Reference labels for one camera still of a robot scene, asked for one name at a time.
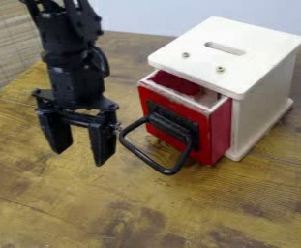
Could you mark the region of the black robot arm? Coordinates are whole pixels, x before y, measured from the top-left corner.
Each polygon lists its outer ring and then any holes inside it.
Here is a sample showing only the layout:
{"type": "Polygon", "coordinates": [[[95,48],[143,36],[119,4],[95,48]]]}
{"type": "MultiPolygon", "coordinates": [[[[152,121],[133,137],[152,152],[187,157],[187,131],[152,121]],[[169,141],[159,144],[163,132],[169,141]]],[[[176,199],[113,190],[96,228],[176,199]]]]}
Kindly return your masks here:
{"type": "Polygon", "coordinates": [[[36,25],[41,59],[52,87],[36,89],[40,127],[56,153],[72,145],[72,126],[88,129],[95,163],[115,154],[119,104],[104,96],[109,76],[105,54],[95,45],[101,17],[88,0],[20,0],[36,25]]]}

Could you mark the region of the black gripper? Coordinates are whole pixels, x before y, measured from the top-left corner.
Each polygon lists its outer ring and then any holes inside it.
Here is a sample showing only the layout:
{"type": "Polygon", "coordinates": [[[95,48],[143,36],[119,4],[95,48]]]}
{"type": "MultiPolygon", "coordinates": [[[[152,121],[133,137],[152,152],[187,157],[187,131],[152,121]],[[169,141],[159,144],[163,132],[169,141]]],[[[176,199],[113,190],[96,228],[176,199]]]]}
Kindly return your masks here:
{"type": "Polygon", "coordinates": [[[91,148],[100,167],[116,151],[119,104],[105,97],[108,70],[91,61],[47,64],[49,89],[35,89],[36,114],[52,150],[61,154],[72,145],[69,125],[89,127],[91,148]]]}

